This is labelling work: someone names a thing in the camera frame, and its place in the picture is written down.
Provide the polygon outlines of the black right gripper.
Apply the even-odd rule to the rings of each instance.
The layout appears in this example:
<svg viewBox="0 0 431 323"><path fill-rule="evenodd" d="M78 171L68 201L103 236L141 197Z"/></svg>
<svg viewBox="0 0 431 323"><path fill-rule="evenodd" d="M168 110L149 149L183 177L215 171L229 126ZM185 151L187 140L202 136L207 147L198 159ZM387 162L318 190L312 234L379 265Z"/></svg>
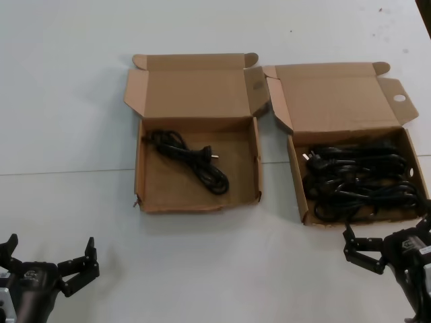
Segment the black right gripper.
<svg viewBox="0 0 431 323"><path fill-rule="evenodd" d="M403 229L384 239L387 264L415 312L406 322L430 321L430 199L426 200L425 206L426 214L416 227ZM383 239L357 238L348 223L343 237L343 253L348 262L378 275L384 273ZM378 252L381 257L375 259L362 252Z"/></svg>

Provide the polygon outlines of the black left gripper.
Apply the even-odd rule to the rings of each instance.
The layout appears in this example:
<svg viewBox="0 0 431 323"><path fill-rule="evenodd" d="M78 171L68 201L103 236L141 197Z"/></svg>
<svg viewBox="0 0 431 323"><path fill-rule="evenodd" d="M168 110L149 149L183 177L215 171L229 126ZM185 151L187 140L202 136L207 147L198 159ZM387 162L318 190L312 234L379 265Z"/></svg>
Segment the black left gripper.
<svg viewBox="0 0 431 323"><path fill-rule="evenodd" d="M18 246L18 235L11 234L1 244L0 265L20 269L12 255ZM94 238L90 237L84 255L57 265L47 262L25 262L22 273L1 273L1 321L45 323L58 293L71 297L100 276Z"/></svg>

